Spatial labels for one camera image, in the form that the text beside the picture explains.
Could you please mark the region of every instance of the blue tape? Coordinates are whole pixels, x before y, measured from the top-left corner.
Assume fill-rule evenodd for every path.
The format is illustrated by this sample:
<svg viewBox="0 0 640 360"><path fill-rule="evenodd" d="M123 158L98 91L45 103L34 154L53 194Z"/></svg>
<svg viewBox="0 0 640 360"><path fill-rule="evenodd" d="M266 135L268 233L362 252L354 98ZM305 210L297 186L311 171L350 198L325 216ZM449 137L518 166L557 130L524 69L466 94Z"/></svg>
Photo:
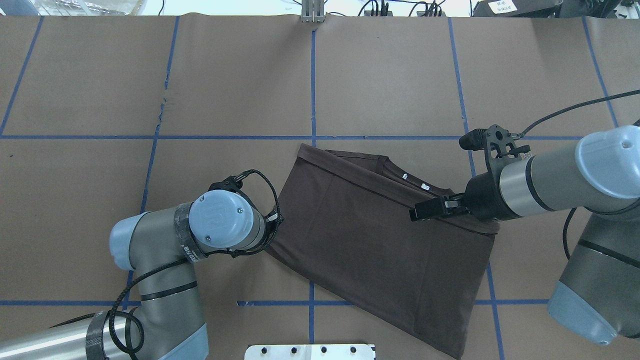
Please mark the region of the blue tape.
<svg viewBox="0 0 640 360"><path fill-rule="evenodd" d="M495 287L493 286L493 273L491 263L486 267L486 277L489 283L489 294L491 296L491 308L493 311L493 324L495 326L495 337L498 343L498 355L500 360L504 360L504 347L502 346L502 331L500 329L500 318L498 317L498 303L495 299Z"/></svg>
<svg viewBox="0 0 640 360"><path fill-rule="evenodd" d="M40 34L40 29L42 28L43 21L44 21L44 16L41 16L40 20L38 21L38 26L36 27L36 32L33 34L33 39L31 39L31 45L29 45L29 51L27 51L27 56L24 58L24 63L22 64L22 68L20 69L18 80L16 80L15 82L15 86L11 94L11 99L9 99L9 104L6 107L4 118L2 120L2 124L0 125L0 135L2 135L2 133L4 132L4 127L6 126L6 122L9 120L9 114L11 113L13 102L15 101L16 96L18 96L18 89L20 89L20 84L22 83L22 77L24 76L24 71L27 69L27 64L29 64L29 59L31 58L31 53L33 52L33 48L36 46L36 40L38 40L38 35Z"/></svg>
<svg viewBox="0 0 640 360"><path fill-rule="evenodd" d="M171 49L169 50L169 60L166 63L166 78L164 79L164 89L169 87L169 75L171 74L171 65L173 63L173 50L175 50L175 39L178 37L178 26L180 25L180 17L175 17L173 25L173 37L171 39Z"/></svg>
<svg viewBox="0 0 640 360"><path fill-rule="evenodd" d="M311 31L311 146L316 147L316 30Z"/></svg>
<svg viewBox="0 0 640 360"><path fill-rule="evenodd" d="M453 31L453 22L451 18L447 18L449 23L449 38L451 39L451 52L453 55L453 65L456 69L456 81L458 83L458 96L460 98L460 111L462 113L462 119L464 120L465 133L469 132L469 124L467 122L467 110L465 107L465 98L462 91L462 80L460 78L460 67L458 66L458 53L456 52L456 39ZM471 154L471 151L468 152L469 156L469 166L471 170L472 176L476 176L476 166L474 165L474 160ZM504 360L504 349L502 346L502 333L500 331L500 319L498 317L498 305L495 300L495 290L493 287L493 275L491 272L491 263L488 264L486 268L486 274L489 282L489 294L491 295L491 307L493 310L493 323L495 325L495 337L498 343L498 355L500 360Z"/></svg>
<svg viewBox="0 0 640 360"><path fill-rule="evenodd" d="M316 342L314 336L315 329L315 304L316 301L316 285L309 281L309 343L313 344Z"/></svg>
<svg viewBox="0 0 640 360"><path fill-rule="evenodd" d="M591 60L593 61L593 66L596 69L596 75L598 76L600 87L602 87L602 93L605 96L609 96L607 87L604 85L604 79L602 79L602 74L600 73L600 67L598 66L598 60L596 59L596 54L593 51L593 45L591 44L591 35L589 34L589 26L587 26L587 18L584 16L582 17L582 27L584 28L584 35L587 38L587 45L589 46L589 53L591 53ZM611 114L611 120L613 120L613 125L615 127L618 127L618 119L616 119L616 114L613 111L613 106L611 106L611 101L607 100L607 107L609 108L609 113Z"/></svg>
<svg viewBox="0 0 640 360"><path fill-rule="evenodd" d="M453 35L453 22L448 17L449 23L449 38L451 39L451 52L453 53L453 67L456 69L456 82L458 84L458 98L460 99L460 110L462 114L462 120L465 125L465 134L469 132L469 124L467 122L467 108L465 106L465 98L462 95L462 80L460 79L460 66L458 65L458 52L456 51L456 39Z"/></svg>

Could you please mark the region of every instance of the gray robot arm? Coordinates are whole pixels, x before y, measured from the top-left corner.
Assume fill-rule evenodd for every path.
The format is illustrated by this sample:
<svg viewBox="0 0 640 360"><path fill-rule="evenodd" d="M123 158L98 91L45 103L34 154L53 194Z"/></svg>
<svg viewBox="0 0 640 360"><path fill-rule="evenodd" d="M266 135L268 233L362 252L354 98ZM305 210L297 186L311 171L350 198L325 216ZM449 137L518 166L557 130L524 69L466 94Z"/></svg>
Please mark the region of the gray robot arm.
<svg viewBox="0 0 640 360"><path fill-rule="evenodd" d="M129 312L139 320L143 340L131 317L103 311L0 344L0 359L204 359L209 352L207 328L193 263L216 253L255 254L269 245L282 221L277 198L276 210L265 217L240 190L242 179L252 173L267 180L249 170L212 184L194 202L143 213L114 226L109 245L116 264L145 274L139 281L141 306Z"/></svg>
<svg viewBox="0 0 640 360"><path fill-rule="evenodd" d="M470 213L511 220L584 206L593 212L548 303L551 317L601 345L640 337L640 127L585 136L530 157L500 126L460 138L483 150L487 172L464 193L416 204L412 220Z"/></svg>

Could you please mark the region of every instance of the silver arm segment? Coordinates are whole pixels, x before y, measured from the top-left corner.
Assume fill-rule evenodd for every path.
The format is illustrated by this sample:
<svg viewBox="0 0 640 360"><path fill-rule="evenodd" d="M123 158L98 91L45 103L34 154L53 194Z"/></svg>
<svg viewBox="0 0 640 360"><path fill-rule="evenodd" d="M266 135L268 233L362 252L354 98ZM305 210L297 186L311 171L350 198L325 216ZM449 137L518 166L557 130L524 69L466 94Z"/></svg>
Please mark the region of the silver arm segment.
<svg viewBox="0 0 640 360"><path fill-rule="evenodd" d="M114 226L111 253L116 264L124 270L135 269L140 276L160 266L183 261L139 283L141 306L130 311L134 311L133 315L144 329L143 346L135 353L137 359L201 360L209 353L193 263L214 252L232 256L259 252L269 244L282 221L279 212L266 219L239 191L240 179L251 172L261 175L276 197L273 185L264 175L249 170L240 176L229 177L223 183L214 183L214 189L194 203L147 212ZM235 191L220 188L227 185ZM277 198L276 209L279 209ZM116 317L115 331L118 339L126 342L129 348L140 343L140 334L130 320ZM112 341L106 312L0 344L2 360L105 358L131 359Z"/></svg>

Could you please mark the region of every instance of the black wire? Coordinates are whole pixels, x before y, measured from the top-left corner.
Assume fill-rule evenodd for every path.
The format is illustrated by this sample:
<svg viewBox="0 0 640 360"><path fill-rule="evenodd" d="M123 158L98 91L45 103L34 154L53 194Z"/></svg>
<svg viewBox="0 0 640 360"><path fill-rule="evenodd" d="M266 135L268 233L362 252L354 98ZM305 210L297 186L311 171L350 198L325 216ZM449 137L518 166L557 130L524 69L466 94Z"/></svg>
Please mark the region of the black wire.
<svg viewBox="0 0 640 360"><path fill-rule="evenodd" d="M214 250L214 251L205 253L205 256L209 256L211 254L228 254L232 256L245 256L245 255L257 254L258 252L269 247L269 245L271 245L271 242L273 241L273 238L276 237L276 234L278 233L278 227L282 223L282 218L280 213L280 201L278 200L278 194L276 193L276 189L273 187L273 184L271 184L271 181L269 181L269 179L267 179L267 177L262 172L259 172L258 170L255 170L255 169L247 170L242 174L238 175L236 179L242 180L251 174L258 174L261 178L263 178L263 180L267 183L267 185L269 185L269 188L271 189L271 193L273 194L273 199L276 202L276 215L278 217L276 218L276 220L274 220L275 227L273 228L271 235L269 235L269 238L264 243L258 245L258 247L255 247L249 250L235 250L235 251Z"/></svg>
<svg viewBox="0 0 640 360"><path fill-rule="evenodd" d="M413 14L413 11L415 10L415 7L420 5L420 4L424 4L424 12L426 13L427 9L429 8L429 4L427 4L427 2L425 2L425 1L418 1L417 3L415 3L413 5L413 8L411 8L411 11L409 12L409 15L407 15L407 16L411 16L411 14Z"/></svg>
<svg viewBox="0 0 640 360"><path fill-rule="evenodd" d="M567 230L569 230L569 223L571 222L571 219L573 219L573 214L575 214L576 209L577 208L573 208L571 209L571 211L569 211L569 215L566 216L566 220L564 221L564 227L562 229L562 246L564 247L564 254L567 260L571 258L571 255L569 254L569 246L566 243L566 233L567 233Z"/></svg>
<svg viewBox="0 0 640 360"><path fill-rule="evenodd" d="M360 11L358 12L357 16L360 16L362 14L362 12L364 11L364 8L367 7L367 5L369 3L371 4L371 14L373 15L373 2L375 2L376 4L378 4L377 0L368 0L366 3L364 3L364 5L362 5L362 7L360 8Z"/></svg>
<svg viewBox="0 0 640 360"><path fill-rule="evenodd" d="M118 311L118 307L120 307L120 303L122 302L122 300L124 299L124 297L127 295L127 293L131 290L131 288L133 288L134 286L136 286L140 281L146 279L147 277L150 277L151 275L154 275L160 271L166 270L168 268L174 267L174 266L178 266L178 265L182 265L184 263L188 262L186 258L184 259L180 259L178 261L174 261L173 263L168 263L168 264L164 264L162 266L159 266L149 272L145 272L143 275L138 276L137 278L135 278L133 281L131 281L131 283L129 285L127 285L126 288L124 288L124 290L122 290L122 292L120 293L120 296L118 296L118 298L114 301L113 305L111 306L111 310L109 310L109 335L111 336L111 340L113 341L113 343L116 345L116 347L118 349L120 349L120 351L126 353L126 354L135 354L138 351L140 351L140 349L142 348L142 345L145 342L145 332L142 329L142 323L140 323L140 321L133 315L130 315L129 313L124 313L122 311ZM118 316L124 316L121 315L122 314L127 314L130 317L130 320L133 321L136 326L138 327L138 331L140 332L140 342L138 343L138 346L134 347L134 348L130 348L126 345L124 345L120 339L118 339L118 334L116 334L116 328L115 328L115 321L116 321L116 315Z"/></svg>
<svg viewBox="0 0 640 360"><path fill-rule="evenodd" d="M633 90L633 91L629 91L629 92L623 92L621 94L616 94L616 95L611 95L611 96L606 96L606 97L601 97L599 99L595 99L595 100L590 100L590 101L585 101L585 102L581 102L580 104L576 104L573 106L569 106L568 108L564 108L560 111L556 111L553 114L549 114L545 117L543 117L542 119L537 120L536 122L534 122L533 124L529 125L529 127L527 127L526 129L524 129L524 131L522 131L519 135L519 138L523 138L531 129L533 129L534 127L536 127L537 125L540 125L541 123L547 121L548 119L551 119L552 117L558 116L560 114L564 114L567 111L573 110L573 109L577 109L577 108L581 108L583 106L587 106L587 105L592 105L592 104L596 104L598 102L603 102L603 101L609 101L609 100L613 100L613 99L619 99L621 97L626 97L626 96L631 96L631 95L637 95L640 94L640 90Z"/></svg>
<svg viewBox="0 0 640 360"><path fill-rule="evenodd" d="M87 315L83 315L83 316L78 316L77 318L73 318L71 320L67 320L65 322L61 322L59 324L53 325L52 327L50 327L50 329L53 329L54 327L58 327L58 326L62 326L62 325L68 325L70 323L74 323L74 322L78 322L84 319L89 319L89 318L93 318L93 316L95 315L95 313L91 313L91 314L87 314Z"/></svg>

